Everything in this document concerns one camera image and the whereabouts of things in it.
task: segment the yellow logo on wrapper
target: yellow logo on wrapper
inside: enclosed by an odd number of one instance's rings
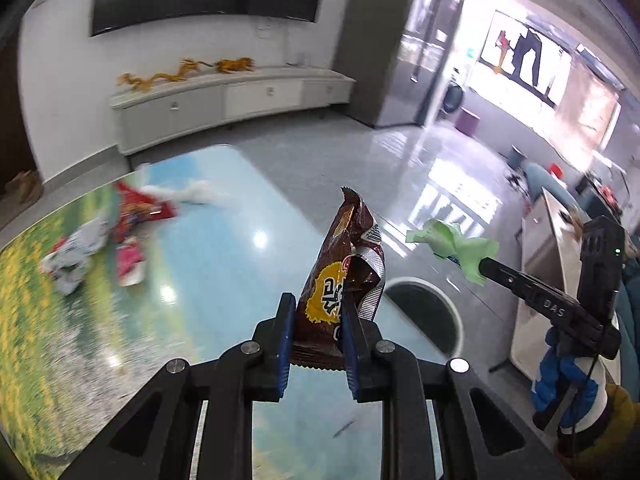
[[[340,323],[342,286],[350,259],[351,257],[347,256],[342,262],[329,264],[320,271],[314,284],[314,293],[306,302],[305,314],[309,321]]]

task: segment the table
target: table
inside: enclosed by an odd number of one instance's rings
[[[34,480],[59,476],[169,359],[217,358],[273,316],[282,292],[300,294],[325,233],[231,146],[148,168],[149,184],[179,189],[190,179],[210,180],[222,205],[181,205],[176,218],[145,224],[139,285],[117,285],[111,243],[66,298],[37,271],[60,237],[100,210],[115,213],[113,184],[0,253],[0,429]],[[417,357],[446,361],[386,298],[376,322]],[[343,372],[292,367],[280,403],[254,406],[254,478],[379,476],[382,406],[355,403]]]
[[[580,243],[573,226],[562,220],[561,211],[566,211],[564,206],[543,189],[522,220],[522,271],[575,298],[580,282]],[[618,326],[615,314],[613,324]],[[550,327],[546,317],[523,300],[518,302],[510,359],[532,381],[548,349],[545,334]],[[614,360],[600,358],[614,382],[620,384],[620,353]]]

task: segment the blue and white glove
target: blue and white glove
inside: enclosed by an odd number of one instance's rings
[[[606,374],[601,359],[598,359],[587,383],[583,386],[587,373],[591,368],[593,359],[590,357],[564,356],[558,358],[558,331],[551,328],[546,333],[546,344],[549,350],[546,352],[538,377],[531,387],[531,399],[537,412],[543,412],[549,404],[556,399],[556,386],[561,376],[582,388],[578,390],[579,398],[574,400],[562,414],[560,419],[560,431],[565,434],[572,432],[575,424],[575,432],[586,430],[598,420],[607,407]]]

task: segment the hanging clothes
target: hanging clothes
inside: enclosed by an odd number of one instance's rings
[[[542,41],[538,35],[531,29],[527,31],[526,36],[520,36],[516,48],[513,49],[513,75],[520,78],[520,70],[522,70],[522,59],[524,55],[532,50],[536,54],[531,69],[531,81],[533,86],[538,86],[538,78],[540,77],[540,59],[542,58]]]

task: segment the red snack package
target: red snack package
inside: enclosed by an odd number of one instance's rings
[[[327,233],[296,308],[291,363],[344,370],[338,347],[344,291],[360,317],[373,320],[385,285],[378,224],[361,197],[342,188],[344,202]]]
[[[119,180],[115,184],[120,193],[120,213],[113,228],[114,240],[121,244],[136,224],[149,220],[173,218],[175,209],[171,202],[158,202],[155,198]]]

